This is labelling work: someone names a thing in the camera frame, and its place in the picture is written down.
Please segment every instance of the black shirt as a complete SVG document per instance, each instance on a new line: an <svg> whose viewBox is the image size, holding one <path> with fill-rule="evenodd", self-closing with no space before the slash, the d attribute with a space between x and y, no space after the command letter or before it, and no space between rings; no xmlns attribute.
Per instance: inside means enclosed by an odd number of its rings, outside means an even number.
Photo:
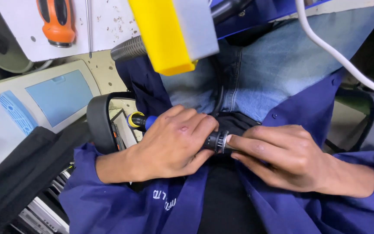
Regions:
<svg viewBox="0 0 374 234"><path fill-rule="evenodd" d="M222 112L216 118L219 130L242 135L244 131L260 125L240 113ZM265 227L255 210L237 174L234 160L229 154L217 154L208 162L203 212L198 234L235 233L264 234Z"/></svg>

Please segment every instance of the yellow plastic part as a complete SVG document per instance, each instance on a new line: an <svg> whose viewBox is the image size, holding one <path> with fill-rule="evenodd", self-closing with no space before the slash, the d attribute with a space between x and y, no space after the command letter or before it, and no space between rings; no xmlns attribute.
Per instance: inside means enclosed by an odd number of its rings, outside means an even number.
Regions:
<svg viewBox="0 0 374 234"><path fill-rule="evenodd" d="M154 70L166 76L193 71L172 0L128 2Z"/></svg>
<svg viewBox="0 0 374 234"><path fill-rule="evenodd" d="M128 116L128 124L129 124L129 126L131 126L131 127L140 127L139 125L136 125L136 124L134 124L134 122L132 122L132 115L133 114L139 114L139 115L142 115L142 116L144 116L144 114L142 112L136 111L136 112L134 112L134 113L132 113L132 114L130 114Z"/></svg>

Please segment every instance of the hand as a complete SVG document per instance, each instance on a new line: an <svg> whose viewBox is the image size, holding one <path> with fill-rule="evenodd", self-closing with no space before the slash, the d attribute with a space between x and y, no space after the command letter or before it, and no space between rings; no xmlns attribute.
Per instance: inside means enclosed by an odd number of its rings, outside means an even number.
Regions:
<svg viewBox="0 0 374 234"><path fill-rule="evenodd" d="M255 126L228 145L241 161L270 186L296 192L368 197L374 191L374 170L323 153L299 125Z"/></svg>
<svg viewBox="0 0 374 234"><path fill-rule="evenodd" d="M155 120L138 144L117 154L98 157L96 172L104 183L194 174L214 154L209 149L199 150L218 127L219 123L210 115L174 106Z"/></svg>

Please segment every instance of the jeans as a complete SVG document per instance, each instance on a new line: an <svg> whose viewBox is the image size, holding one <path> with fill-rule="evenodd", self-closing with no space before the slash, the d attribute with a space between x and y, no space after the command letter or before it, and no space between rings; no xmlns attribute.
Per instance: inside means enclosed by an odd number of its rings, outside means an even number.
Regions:
<svg viewBox="0 0 374 234"><path fill-rule="evenodd" d="M350 59L374 29L374 7L315 15L308 21L320 38ZM219 41L217 57L226 88L223 112L262 122L282 101L342 67L306 36L297 19L279 24L246 47ZM217 79L208 59L200 60L194 71L161 78L173 105L213 110Z"/></svg>

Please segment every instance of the orange screwdriver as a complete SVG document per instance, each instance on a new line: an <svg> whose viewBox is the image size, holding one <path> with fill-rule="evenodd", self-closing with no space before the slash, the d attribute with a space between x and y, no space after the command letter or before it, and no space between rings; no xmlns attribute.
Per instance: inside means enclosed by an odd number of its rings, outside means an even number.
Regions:
<svg viewBox="0 0 374 234"><path fill-rule="evenodd" d="M37 0L38 11L44 21L43 33L51 45L69 48L75 33L71 28L69 0Z"/></svg>

